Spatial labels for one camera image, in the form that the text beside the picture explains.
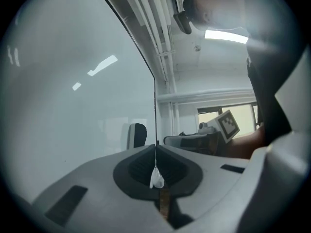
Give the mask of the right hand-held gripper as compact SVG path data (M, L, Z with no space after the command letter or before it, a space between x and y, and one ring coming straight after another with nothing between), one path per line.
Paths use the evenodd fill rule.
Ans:
M225 143L230 142L240 131L230 110L216 118L199 124L198 134L220 133Z

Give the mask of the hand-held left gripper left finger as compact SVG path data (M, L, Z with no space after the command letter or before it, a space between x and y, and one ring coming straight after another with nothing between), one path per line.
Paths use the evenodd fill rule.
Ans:
M154 202L136 200L122 192L113 179L113 170L122 160L153 145L124 150L88 161L57 180L33 201L50 231L61 233L170 233L173 227ZM62 226L48 218L49 210L74 186L86 193Z

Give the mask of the white pipe bundle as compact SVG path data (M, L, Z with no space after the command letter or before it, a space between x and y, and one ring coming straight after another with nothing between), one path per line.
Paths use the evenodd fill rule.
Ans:
M175 94L171 0L126 0L135 18L130 28L151 65L157 95Z

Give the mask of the black t-shirt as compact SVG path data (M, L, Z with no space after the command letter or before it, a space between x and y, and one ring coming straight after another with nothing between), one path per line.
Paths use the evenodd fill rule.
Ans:
M306 46L296 16L284 0L244 0L247 71L259 106L265 143L291 131L275 98Z

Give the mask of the black-framed whiteboard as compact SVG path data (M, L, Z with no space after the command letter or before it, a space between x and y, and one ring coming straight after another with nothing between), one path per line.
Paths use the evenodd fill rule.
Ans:
M156 140L154 77L106 0L28 0L0 43L0 158L28 202L79 165Z

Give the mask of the white horizontal duct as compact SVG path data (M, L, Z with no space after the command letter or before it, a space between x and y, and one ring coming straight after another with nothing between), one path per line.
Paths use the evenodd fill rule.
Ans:
M158 103L183 103L192 102L197 100L211 100L211 99L226 99L226 98L244 98L254 97L255 93L249 88L225 88L225 89L211 89L211 90L198 90L191 92L169 93L157 95L156 100Z

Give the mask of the rectangular ceiling light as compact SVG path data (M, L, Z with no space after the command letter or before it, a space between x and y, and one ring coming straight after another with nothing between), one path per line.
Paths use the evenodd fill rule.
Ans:
M237 42L241 44L246 44L248 41L248 37L242 36L239 34L215 31L215 30L206 30L205 31L205 39L213 39L213 40L225 40L231 42Z

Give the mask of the person's right forearm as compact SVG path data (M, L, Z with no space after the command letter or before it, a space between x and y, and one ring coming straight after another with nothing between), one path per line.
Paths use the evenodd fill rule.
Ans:
M253 152L266 146L264 125L253 133L232 139L226 145L226 155L230 158L250 159Z

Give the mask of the dark-framed window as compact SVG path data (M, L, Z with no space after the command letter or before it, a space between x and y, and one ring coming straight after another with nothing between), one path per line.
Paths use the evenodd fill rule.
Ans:
M260 127L260 123L258 121L258 105L256 102L230 106L199 108L197 110L199 123L209 122L220 114L230 110L240 129L235 138L249 135Z

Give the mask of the white crumpled wipe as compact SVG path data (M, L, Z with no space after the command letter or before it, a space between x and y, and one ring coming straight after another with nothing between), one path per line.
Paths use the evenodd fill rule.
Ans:
M165 181L164 181L162 175L160 174L157 166L155 166L155 168L153 169L152 174L151 174L149 187L151 189L154 187L161 189L164 187L164 184L165 184Z

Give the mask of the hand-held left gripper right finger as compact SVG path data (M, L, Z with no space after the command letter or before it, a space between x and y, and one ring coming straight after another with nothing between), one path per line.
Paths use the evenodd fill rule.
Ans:
M203 171L200 185L190 196L177 199L181 213L193 222L173 229L166 225L156 233L237 233L238 225L259 182L261 149L249 160L204 155L162 146L195 162Z

